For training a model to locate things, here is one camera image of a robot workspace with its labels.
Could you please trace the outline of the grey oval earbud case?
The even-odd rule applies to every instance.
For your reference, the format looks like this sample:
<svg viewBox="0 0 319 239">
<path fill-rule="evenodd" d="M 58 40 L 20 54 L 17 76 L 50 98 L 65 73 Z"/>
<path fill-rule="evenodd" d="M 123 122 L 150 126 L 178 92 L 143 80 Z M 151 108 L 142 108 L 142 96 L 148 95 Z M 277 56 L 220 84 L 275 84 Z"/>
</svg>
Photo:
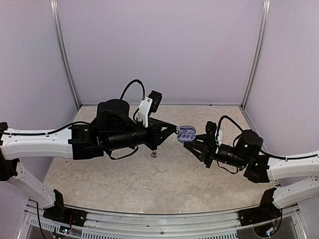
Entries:
<svg viewBox="0 0 319 239">
<path fill-rule="evenodd" d="M 196 129 L 191 125 L 180 126 L 180 132 L 177 134 L 177 140 L 180 143 L 193 142 L 196 137 Z"/>
</svg>

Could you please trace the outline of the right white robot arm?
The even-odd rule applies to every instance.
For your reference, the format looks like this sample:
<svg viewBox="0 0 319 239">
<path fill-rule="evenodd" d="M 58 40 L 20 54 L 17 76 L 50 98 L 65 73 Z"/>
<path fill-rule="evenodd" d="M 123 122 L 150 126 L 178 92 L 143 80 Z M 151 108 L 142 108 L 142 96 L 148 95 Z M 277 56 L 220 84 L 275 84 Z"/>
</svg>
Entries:
<svg viewBox="0 0 319 239">
<path fill-rule="evenodd" d="M 255 210 L 255 217 L 260 221 L 267 220 L 274 213 L 274 207 L 282 209 L 319 194 L 317 151 L 293 156 L 261 155 L 263 139 L 251 129 L 242 131 L 235 146 L 221 144 L 215 130 L 200 135 L 180 132 L 177 139 L 207 168 L 213 161 L 230 165 L 243 170 L 244 177 L 253 183 L 268 183 L 294 176 L 304 178 L 294 184 L 265 191 L 261 205 Z"/>
</svg>

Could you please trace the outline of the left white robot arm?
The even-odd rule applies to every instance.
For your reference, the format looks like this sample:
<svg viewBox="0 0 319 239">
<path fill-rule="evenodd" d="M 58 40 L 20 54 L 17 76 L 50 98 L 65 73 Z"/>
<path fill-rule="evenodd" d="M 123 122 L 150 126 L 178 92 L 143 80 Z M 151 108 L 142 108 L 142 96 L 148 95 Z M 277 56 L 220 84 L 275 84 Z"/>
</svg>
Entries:
<svg viewBox="0 0 319 239">
<path fill-rule="evenodd" d="M 20 188 L 41 207 L 49 209 L 63 222 L 70 216 L 62 194 L 46 188 L 21 163 L 24 157 L 60 157 L 87 160 L 111 155 L 114 150 L 137 151 L 143 144 L 156 150 L 177 126 L 150 117 L 159 102 L 142 100 L 137 118 L 129 116 L 130 106 L 121 99 L 111 99 L 97 106 L 97 115 L 90 123 L 77 121 L 49 131 L 16 130 L 6 122 L 0 125 L 0 179 Z"/>
</svg>

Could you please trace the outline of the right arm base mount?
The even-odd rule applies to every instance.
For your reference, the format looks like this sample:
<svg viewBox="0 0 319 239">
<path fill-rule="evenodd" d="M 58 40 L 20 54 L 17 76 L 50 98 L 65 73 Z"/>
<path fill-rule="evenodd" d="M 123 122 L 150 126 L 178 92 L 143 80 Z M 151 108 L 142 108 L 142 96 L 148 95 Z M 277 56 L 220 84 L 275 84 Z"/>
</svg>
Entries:
<svg viewBox="0 0 319 239">
<path fill-rule="evenodd" d="M 238 211 L 241 226 L 257 224 L 282 216 L 282 210 L 273 204 L 275 190 L 276 188 L 266 190 L 258 206 Z"/>
</svg>

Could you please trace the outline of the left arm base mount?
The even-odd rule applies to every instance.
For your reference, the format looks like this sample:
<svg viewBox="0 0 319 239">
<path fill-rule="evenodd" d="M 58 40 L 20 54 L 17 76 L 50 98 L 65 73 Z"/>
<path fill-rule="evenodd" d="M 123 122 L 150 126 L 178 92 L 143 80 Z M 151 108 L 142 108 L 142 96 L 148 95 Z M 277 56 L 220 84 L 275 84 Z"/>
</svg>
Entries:
<svg viewBox="0 0 319 239">
<path fill-rule="evenodd" d="M 55 196 L 53 205 L 44 208 L 43 216 L 56 222 L 68 224 L 69 226 L 83 227 L 88 213 L 84 210 L 66 207 L 63 195 L 56 189 L 53 190 L 53 193 Z"/>
</svg>

